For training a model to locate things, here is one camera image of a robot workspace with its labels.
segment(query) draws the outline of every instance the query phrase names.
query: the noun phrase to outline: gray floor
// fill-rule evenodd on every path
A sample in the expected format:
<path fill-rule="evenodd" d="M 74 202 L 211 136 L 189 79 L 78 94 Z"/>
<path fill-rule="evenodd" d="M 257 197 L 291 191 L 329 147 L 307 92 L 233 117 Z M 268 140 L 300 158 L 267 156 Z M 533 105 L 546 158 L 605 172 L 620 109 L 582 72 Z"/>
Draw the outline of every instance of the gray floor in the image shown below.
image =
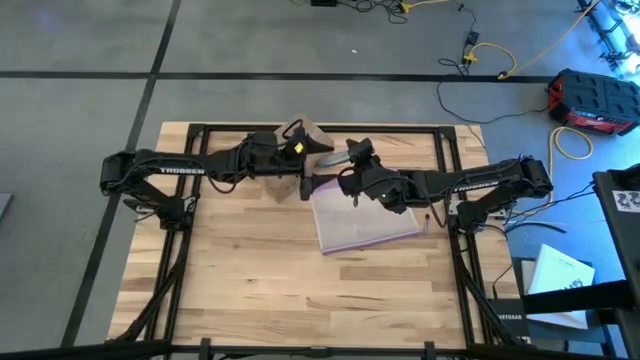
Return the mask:
<path fill-rule="evenodd" d="M 574 1 L 465 2 L 481 40 L 506 46 L 519 62 L 546 47 L 577 14 Z M 148 71 L 170 0 L 0 2 L 0 71 Z M 358 14 L 289 1 L 184 0 L 163 71 L 356 72 L 443 74 L 440 57 L 457 59 L 470 16 L 452 4 L 417 8 L 406 25 L 383 11 Z M 610 74 L 589 25 L 581 23 L 547 57 L 523 72 L 555 75 L 571 67 Z M 473 74 L 496 74 L 508 58 L 478 51 Z M 139 147 L 153 147 L 163 121 L 316 121 L 460 123 L 440 109 L 435 83 L 165 80 L 156 85 Z M 0 80 L 0 192 L 15 195 L 0 222 L 0 352 L 57 346 L 104 211 L 98 192 L 102 158 L 121 150 L 143 80 Z M 543 85 L 442 86 L 462 116 L 488 120 L 542 108 Z M 530 114 L 483 126 L 489 158 L 520 153 L 546 159 L 554 124 Z M 591 172 L 640 161 L 640 131 L 592 137 L 595 153 L 576 162 L 558 156 L 556 196 L 581 189 Z M 586 147 L 563 137 L 570 152 Z M 542 242 L 595 264 L 598 281 L 623 277 L 595 198 L 558 205 L 539 219 L 566 223 L 569 234 L 519 230 L 514 256 L 535 256 Z M 124 271 L 133 214 L 118 209 L 78 343 L 104 339 Z"/>

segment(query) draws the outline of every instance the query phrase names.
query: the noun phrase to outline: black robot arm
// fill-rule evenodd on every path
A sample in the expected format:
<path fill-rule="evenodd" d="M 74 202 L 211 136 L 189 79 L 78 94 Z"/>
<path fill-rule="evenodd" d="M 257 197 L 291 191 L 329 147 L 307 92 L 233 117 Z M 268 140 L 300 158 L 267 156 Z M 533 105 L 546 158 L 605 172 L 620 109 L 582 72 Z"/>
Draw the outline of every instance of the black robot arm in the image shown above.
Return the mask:
<path fill-rule="evenodd" d="M 256 132 L 231 149 L 203 155 L 151 150 L 119 152 L 104 159 L 100 189 L 104 195 L 131 196 L 133 199 L 124 201 L 127 206 L 155 213 L 162 229 L 174 231 L 184 229 L 190 221 L 197 199 L 168 196 L 145 180 L 149 175 L 205 176 L 221 193 L 231 192 L 246 177 L 296 175 L 301 178 L 300 197 L 307 200 L 318 185 L 313 176 L 306 176 L 307 155 L 330 152 L 333 147 L 314 141 L 301 126 L 285 139 L 278 144 L 273 132 Z M 223 190 L 214 181 L 232 185 Z"/>
<path fill-rule="evenodd" d="M 407 207 L 428 207 L 441 200 L 448 209 L 455 193 L 495 187 L 476 201 L 457 205 L 457 225 L 464 232 L 475 232 L 488 214 L 510 208 L 519 198 L 543 198 L 553 190 L 544 165 L 531 157 L 451 173 L 391 170 L 381 165 L 369 139 L 349 140 L 347 144 L 353 166 L 338 176 L 342 192 L 356 198 L 364 193 L 372 200 L 379 200 L 387 210 L 399 214 Z"/>

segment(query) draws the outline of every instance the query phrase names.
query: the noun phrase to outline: yellow cable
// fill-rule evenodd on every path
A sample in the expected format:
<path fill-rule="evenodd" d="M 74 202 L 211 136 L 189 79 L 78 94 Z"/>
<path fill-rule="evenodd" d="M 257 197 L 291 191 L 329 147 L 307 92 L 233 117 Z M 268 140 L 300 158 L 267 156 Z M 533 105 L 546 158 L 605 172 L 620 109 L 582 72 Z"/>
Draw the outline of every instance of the yellow cable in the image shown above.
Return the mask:
<path fill-rule="evenodd" d="M 560 137 L 560 134 L 563 131 L 571 131 L 573 133 L 576 133 L 578 135 L 580 135 L 586 142 L 587 145 L 589 145 L 589 151 L 587 152 L 586 155 L 583 156 L 575 156 L 575 155 L 571 155 L 569 153 L 567 153 L 562 146 L 560 146 L 560 141 L 558 140 L 558 138 Z M 553 130 L 551 132 L 551 134 L 549 135 L 549 179 L 551 179 L 551 183 L 553 183 L 553 145 L 555 144 L 556 148 L 558 149 L 558 151 L 564 155 L 565 157 L 571 159 L 571 160 L 584 160 L 588 157 L 591 156 L 591 154 L 593 154 L 593 142 L 591 142 L 591 139 L 589 139 L 589 137 L 581 132 L 578 131 L 576 129 L 572 129 L 572 128 L 568 128 L 565 126 L 561 126 L 555 130 Z M 544 207 L 541 210 L 544 210 L 546 208 L 549 207 L 549 203 L 551 203 L 553 201 L 553 192 L 549 193 L 549 197 L 547 198 L 547 202 L 544 204 Z M 520 215 L 533 215 L 535 212 L 522 212 L 522 211 L 514 211 L 514 214 L 520 214 Z"/>
<path fill-rule="evenodd" d="M 531 64 L 535 63 L 536 61 L 540 60 L 543 56 L 547 55 L 547 53 L 549 51 L 551 51 L 554 47 L 556 47 L 562 40 L 564 40 L 565 37 L 567 37 L 567 35 L 569 35 L 569 33 L 571 32 L 571 30 L 573 30 L 576 26 L 578 26 L 578 23 L 580 23 L 580 20 L 584 19 L 585 16 L 587 16 L 587 14 L 589 13 L 589 11 L 591 11 L 591 9 L 593 9 L 596 5 L 598 5 L 598 3 L 600 2 L 600 0 L 593 0 L 593 2 L 591 3 L 591 5 L 589 5 L 584 12 L 578 17 L 578 19 L 573 23 L 573 25 L 571 25 L 571 27 L 564 33 L 562 34 L 562 36 L 560 36 L 558 38 L 558 40 L 556 40 L 553 44 L 549 45 L 546 49 L 542 50 L 538 55 L 536 55 L 533 59 L 529 60 L 529 62 L 527 62 L 526 64 L 522 65 L 521 67 L 519 67 L 518 69 L 513 69 L 511 71 L 508 71 L 506 75 L 504 74 L 500 74 L 498 75 L 498 80 L 504 80 L 507 79 L 511 76 L 513 76 L 514 74 L 522 71 L 523 69 L 526 69 L 527 67 L 529 67 Z"/>
<path fill-rule="evenodd" d="M 496 49 L 500 49 L 502 51 L 504 51 L 507 55 L 509 55 L 509 57 L 511 58 L 511 63 L 513 64 L 511 66 L 511 69 L 509 69 L 509 71 L 507 71 L 507 74 L 514 71 L 516 69 L 517 66 L 517 62 L 516 62 L 516 57 L 513 56 L 513 54 L 511 53 L 511 51 L 507 50 L 506 48 L 498 45 L 498 44 L 494 44 L 494 43 L 479 43 L 477 45 L 474 45 L 471 50 L 469 50 L 469 53 L 467 55 L 464 56 L 465 60 L 471 61 L 471 62 L 477 62 L 478 58 L 475 56 L 475 54 L 473 53 L 477 48 L 481 47 L 481 46 L 490 46 L 490 47 L 494 47 Z"/>
<path fill-rule="evenodd" d="M 420 6 L 420 5 L 429 5 L 429 4 L 437 4 L 437 3 L 441 3 L 441 2 L 448 2 L 449 0 L 426 0 L 426 1 L 420 1 L 414 4 L 409 4 L 406 2 L 401 2 L 400 6 L 402 6 L 402 10 L 404 11 L 405 14 L 408 14 L 409 11 L 411 11 L 411 9 L 413 9 L 416 6 Z"/>

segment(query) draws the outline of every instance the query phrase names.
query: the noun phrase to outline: wooden tabletop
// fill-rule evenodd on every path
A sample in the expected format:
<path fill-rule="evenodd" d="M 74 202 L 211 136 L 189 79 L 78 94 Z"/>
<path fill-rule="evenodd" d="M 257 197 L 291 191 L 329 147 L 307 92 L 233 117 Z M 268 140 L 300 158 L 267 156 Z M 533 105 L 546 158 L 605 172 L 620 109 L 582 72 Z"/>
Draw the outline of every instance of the wooden tabletop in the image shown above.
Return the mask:
<path fill-rule="evenodd" d="M 164 123 L 157 150 L 182 152 L 188 126 Z M 478 126 L 471 128 L 482 136 Z M 485 151 L 470 128 L 456 126 L 456 132 L 463 168 L 486 165 Z M 244 136 L 212 133 L 209 151 L 234 146 Z M 346 148 L 347 138 L 367 136 L 384 166 L 437 169 L 432 137 L 424 134 L 331 134 L 336 151 Z M 450 152 L 445 154 L 452 169 Z M 150 181 L 173 194 L 175 177 Z M 415 348 L 434 341 L 440 348 L 465 347 L 449 237 L 435 223 L 428 234 L 323 256 L 311 203 L 297 194 L 276 203 L 259 181 L 249 179 L 229 195 L 203 182 L 201 193 L 174 343 L 199 344 L 209 337 L 217 345 Z M 473 199 L 482 193 L 469 195 Z M 442 214 L 442 203 L 436 209 Z M 414 209 L 421 223 L 425 213 Z M 123 332 L 151 297 L 163 240 L 155 217 L 137 225 L 110 338 Z M 490 289 L 511 265 L 508 247 L 494 230 L 478 234 L 477 244 Z M 518 296 L 511 271 L 497 290 L 501 298 Z M 469 298 L 480 342 L 477 308 Z M 162 310 L 159 334 L 165 323 Z"/>

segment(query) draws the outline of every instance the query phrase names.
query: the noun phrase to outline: black floor stripe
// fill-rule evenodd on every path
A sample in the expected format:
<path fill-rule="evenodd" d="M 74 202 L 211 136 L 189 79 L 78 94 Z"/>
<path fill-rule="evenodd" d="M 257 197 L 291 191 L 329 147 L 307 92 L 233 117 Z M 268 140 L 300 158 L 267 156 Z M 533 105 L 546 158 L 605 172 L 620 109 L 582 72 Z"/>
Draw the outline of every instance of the black floor stripe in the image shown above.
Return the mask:
<path fill-rule="evenodd" d="M 148 72 L 109 71 L 0 71 L 0 79 L 91 79 L 139 80 L 149 78 Z"/>
<path fill-rule="evenodd" d="M 495 75 L 422 75 L 422 74 L 323 74 L 323 73 L 227 73 L 227 72 L 164 72 L 159 80 L 284 80 L 284 81 L 389 81 L 389 82 L 472 82 L 547 84 L 554 76 L 512 76 L 498 80 Z"/>
<path fill-rule="evenodd" d="M 147 83 L 142 93 L 142 98 L 140 99 L 135 119 L 133 120 L 133 124 L 131 125 L 131 131 L 129 132 L 129 137 L 127 139 L 126 145 L 127 150 L 135 149 L 138 143 L 138 139 L 140 138 L 142 125 L 144 124 L 144 119 L 147 116 L 147 110 L 149 109 L 151 97 L 153 96 L 153 90 L 156 85 L 157 78 L 155 74 L 157 74 L 162 67 L 162 61 L 164 60 L 164 56 L 167 52 L 167 47 L 169 46 L 169 40 L 171 39 L 171 34 L 173 33 L 173 27 L 178 16 L 180 4 L 181 0 L 173 0 L 173 3 L 171 4 L 171 10 L 169 11 L 169 16 L 167 18 L 167 24 L 165 25 L 164 32 L 162 33 L 162 39 L 160 40 L 158 51 L 153 60 L 151 74 L 145 74 Z M 82 282 L 80 283 L 80 289 L 78 290 L 78 294 L 76 295 L 76 300 L 73 304 L 71 315 L 69 316 L 69 320 L 67 321 L 67 326 L 65 328 L 62 341 L 60 342 L 61 347 L 73 346 L 75 344 L 76 338 L 78 337 L 78 331 L 80 330 L 84 313 L 87 308 L 87 304 L 89 303 L 91 290 L 93 289 L 93 284 L 95 283 L 98 269 L 100 268 L 100 263 L 102 261 L 102 256 L 104 254 L 104 249 L 109 238 L 109 233 L 111 230 L 111 226 L 113 225 L 113 220 L 116 215 L 119 201 L 120 196 L 111 196 L 107 203 L 107 207 L 102 216 L 102 221 L 100 222 L 98 234 L 96 235 L 96 240 L 93 244 L 93 248 L 91 249 L 91 254 L 89 255 L 87 267 L 85 268 L 85 272 L 82 277 Z"/>

